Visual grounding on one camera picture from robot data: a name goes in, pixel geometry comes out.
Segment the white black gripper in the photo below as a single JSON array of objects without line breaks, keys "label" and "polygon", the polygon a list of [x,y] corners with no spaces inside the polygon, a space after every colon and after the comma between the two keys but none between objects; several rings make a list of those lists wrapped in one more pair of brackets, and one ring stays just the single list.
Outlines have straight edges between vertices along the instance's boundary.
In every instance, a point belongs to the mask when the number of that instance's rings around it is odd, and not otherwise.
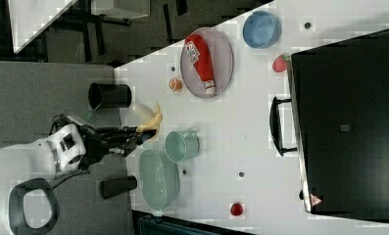
[{"label": "white black gripper", "polygon": [[53,117],[49,145],[55,148],[56,167],[61,171],[87,170],[114,149],[132,152],[156,135],[157,131],[137,132],[135,127],[96,127],[75,116]]}]

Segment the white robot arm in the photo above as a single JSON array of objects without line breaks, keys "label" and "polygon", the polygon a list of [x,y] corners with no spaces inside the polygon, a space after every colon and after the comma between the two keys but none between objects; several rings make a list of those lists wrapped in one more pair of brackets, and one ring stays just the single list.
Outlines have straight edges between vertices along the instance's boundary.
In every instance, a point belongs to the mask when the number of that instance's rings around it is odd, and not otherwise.
[{"label": "white robot arm", "polygon": [[125,155],[153,139],[162,118],[137,126],[96,127],[59,115],[50,133],[26,144],[0,149],[0,235],[47,235],[57,224],[56,186],[87,173],[112,149]]}]

